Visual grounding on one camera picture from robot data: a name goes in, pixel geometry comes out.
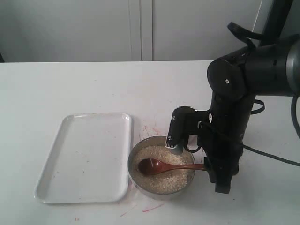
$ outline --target wooden spoon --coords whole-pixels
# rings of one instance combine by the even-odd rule
[[[146,158],[139,162],[139,171],[144,175],[155,175],[169,170],[176,169],[191,169],[191,170],[205,170],[204,164],[190,164],[190,165],[172,165],[164,163],[158,159]]]

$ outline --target uncooked rice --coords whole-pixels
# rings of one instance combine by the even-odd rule
[[[174,165],[193,164],[193,158],[187,151],[183,151],[180,156],[174,155],[164,146],[148,146],[140,149],[133,158],[131,176],[140,187],[147,191],[156,194],[174,193],[184,188],[193,177],[194,171],[189,169],[171,170],[145,176],[138,170],[139,162],[145,158],[155,158]]]

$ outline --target white table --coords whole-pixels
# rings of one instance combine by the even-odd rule
[[[125,199],[111,204],[47,205],[33,198],[65,116],[127,112],[134,118],[133,144],[148,136],[165,135],[177,106],[209,108],[209,63],[0,64],[0,223],[299,224],[300,169],[247,150],[228,195],[215,193],[208,175],[197,172],[188,191],[171,202],[148,199],[134,187]],[[259,99],[265,101],[266,110],[251,116],[244,143],[300,161],[300,143],[290,117],[291,98]]]

